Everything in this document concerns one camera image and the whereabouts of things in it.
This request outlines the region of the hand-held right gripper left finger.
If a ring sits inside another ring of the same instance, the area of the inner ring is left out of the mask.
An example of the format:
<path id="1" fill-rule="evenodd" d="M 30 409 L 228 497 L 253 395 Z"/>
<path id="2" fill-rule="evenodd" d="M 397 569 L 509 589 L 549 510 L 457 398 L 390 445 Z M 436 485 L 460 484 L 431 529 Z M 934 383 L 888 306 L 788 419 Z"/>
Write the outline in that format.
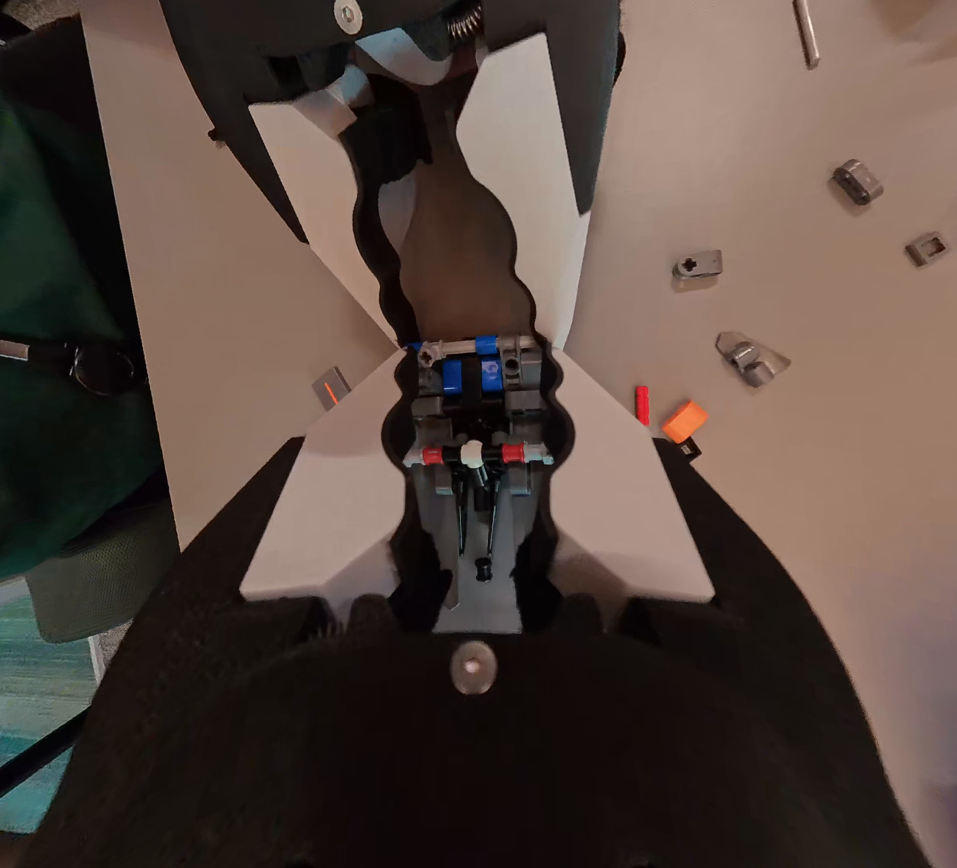
<path id="1" fill-rule="evenodd" d="M 432 543 L 411 479 L 383 441 L 402 399 L 395 351 L 306 432 L 239 591 L 248 603 L 317 598 L 347 622 L 355 599 L 391 599 L 407 625 L 432 626 Z"/>

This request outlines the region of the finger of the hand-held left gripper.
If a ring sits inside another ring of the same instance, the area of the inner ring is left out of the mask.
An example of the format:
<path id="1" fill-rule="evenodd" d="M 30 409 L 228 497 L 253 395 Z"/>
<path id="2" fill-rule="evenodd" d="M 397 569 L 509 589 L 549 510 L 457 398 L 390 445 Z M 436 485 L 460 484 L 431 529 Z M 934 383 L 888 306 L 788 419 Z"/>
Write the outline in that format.
<path id="1" fill-rule="evenodd" d="M 257 104 L 250 113 L 309 248 L 386 336 L 402 346 L 419 342 L 415 314 L 403 307 L 389 313 L 382 309 L 380 282 L 356 242 L 360 192 L 342 142 L 348 126 L 379 108 L 370 90 L 352 99 L 343 90 L 323 90 L 284 103 Z"/>
<path id="2" fill-rule="evenodd" d="M 545 34 L 482 62 L 457 125 L 473 178 L 507 213 L 516 275 L 535 327 L 563 347 L 575 315 L 591 213 L 578 211 Z"/>

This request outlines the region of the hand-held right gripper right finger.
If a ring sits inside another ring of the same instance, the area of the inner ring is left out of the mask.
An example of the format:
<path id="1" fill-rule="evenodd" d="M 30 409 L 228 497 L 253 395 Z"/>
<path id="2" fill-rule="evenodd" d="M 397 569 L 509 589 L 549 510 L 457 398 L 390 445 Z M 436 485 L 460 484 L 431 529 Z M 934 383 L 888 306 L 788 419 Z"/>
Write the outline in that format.
<path id="1" fill-rule="evenodd" d="M 604 625 L 632 599 L 716 598 L 652 431 L 558 348 L 544 347 L 542 488 L 517 549 L 521 629 L 547 630 L 570 596 Z"/>

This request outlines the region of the dark grey lego wing assembly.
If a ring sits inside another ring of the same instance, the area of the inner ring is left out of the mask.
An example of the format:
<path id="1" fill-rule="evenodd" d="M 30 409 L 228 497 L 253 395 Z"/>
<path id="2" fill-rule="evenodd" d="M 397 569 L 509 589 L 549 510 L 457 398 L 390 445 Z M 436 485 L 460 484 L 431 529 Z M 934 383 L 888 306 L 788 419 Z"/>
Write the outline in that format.
<path id="1" fill-rule="evenodd" d="M 508 557 L 501 517 L 529 510 L 554 457 L 544 442 L 543 348 L 526 334 L 409 344 L 417 384 L 404 457 L 424 530 L 451 574 L 440 612 L 461 605 L 475 559 Z M 490 587 L 493 579 L 481 587 Z"/>

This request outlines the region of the grey angled lego piece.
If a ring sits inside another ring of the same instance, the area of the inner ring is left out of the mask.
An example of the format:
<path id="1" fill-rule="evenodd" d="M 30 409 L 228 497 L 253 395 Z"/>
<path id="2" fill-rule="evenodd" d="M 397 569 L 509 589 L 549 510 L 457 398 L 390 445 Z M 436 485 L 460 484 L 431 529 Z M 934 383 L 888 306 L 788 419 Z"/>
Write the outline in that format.
<path id="1" fill-rule="evenodd" d="M 744 383 L 756 390 L 769 385 L 792 366 L 789 358 L 738 331 L 720 333 L 715 347 Z"/>

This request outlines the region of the grey lego axle connector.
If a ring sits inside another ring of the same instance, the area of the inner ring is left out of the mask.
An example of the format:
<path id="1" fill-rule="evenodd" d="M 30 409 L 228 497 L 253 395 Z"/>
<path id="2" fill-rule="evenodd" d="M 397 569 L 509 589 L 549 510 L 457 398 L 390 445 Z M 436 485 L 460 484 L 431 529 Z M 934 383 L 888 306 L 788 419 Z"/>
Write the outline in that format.
<path id="1" fill-rule="evenodd" d="M 679 282 L 695 282 L 724 273 L 724 254 L 719 249 L 689 253 L 673 266 L 674 278 Z"/>

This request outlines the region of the light grey lego axle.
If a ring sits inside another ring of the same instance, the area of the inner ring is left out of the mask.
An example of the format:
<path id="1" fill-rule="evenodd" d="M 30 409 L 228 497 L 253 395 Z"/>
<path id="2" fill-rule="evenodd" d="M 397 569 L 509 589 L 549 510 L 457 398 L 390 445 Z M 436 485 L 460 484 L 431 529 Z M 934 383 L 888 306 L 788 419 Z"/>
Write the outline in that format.
<path id="1" fill-rule="evenodd" d="M 805 66 L 809 71 L 815 70 L 819 66 L 821 55 L 808 0 L 793 0 L 792 8 Z"/>

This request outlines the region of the grey curved lego piece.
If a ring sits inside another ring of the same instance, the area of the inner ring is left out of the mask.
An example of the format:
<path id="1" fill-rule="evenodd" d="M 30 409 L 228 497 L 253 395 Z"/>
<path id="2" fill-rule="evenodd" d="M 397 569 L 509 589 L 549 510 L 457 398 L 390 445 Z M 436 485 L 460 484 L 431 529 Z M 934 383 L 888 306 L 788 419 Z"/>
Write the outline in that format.
<path id="1" fill-rule="evenodd" d="M 881 180 L 858 159 L 848 159 L 831 172 L 831 181 L 857 206 L 868 206 L 884 193 Z"/>

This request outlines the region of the grey square lego piece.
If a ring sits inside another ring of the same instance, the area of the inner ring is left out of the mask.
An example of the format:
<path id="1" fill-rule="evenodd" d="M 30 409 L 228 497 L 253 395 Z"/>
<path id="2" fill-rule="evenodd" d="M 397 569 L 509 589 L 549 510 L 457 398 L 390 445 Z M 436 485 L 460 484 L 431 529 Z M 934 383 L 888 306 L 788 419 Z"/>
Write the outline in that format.
<path id="1" fill-rule="evenodd" d="M 929 232 L 910 241 L 904 252 L 916 268 L 925 268 L 951 252 L 951 245 L 939 232 Z"/>

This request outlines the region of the grey tile with orange stripe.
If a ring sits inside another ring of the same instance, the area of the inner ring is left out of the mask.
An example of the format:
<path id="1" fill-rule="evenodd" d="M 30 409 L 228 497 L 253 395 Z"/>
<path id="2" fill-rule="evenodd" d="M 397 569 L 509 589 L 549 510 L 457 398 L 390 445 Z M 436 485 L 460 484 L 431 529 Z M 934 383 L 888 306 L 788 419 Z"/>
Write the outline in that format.
<path id="1" fill-rule="evenodd" d="M 341 404 L 351 388 L 338 366 L 330 366 L 312 382 L 312 390 L 325 412 Z"/>

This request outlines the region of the dark office chair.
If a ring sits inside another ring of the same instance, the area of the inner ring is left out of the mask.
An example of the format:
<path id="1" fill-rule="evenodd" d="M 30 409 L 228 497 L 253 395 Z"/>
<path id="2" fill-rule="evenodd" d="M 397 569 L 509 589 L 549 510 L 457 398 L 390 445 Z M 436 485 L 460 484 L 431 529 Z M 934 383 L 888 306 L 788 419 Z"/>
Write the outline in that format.
<path id="1" fill-rule="evenodd" d="M 105 517 L 26 573 L 41 638 L 74 642 L 129 622 L 180 553 L 169 496 Z"/>

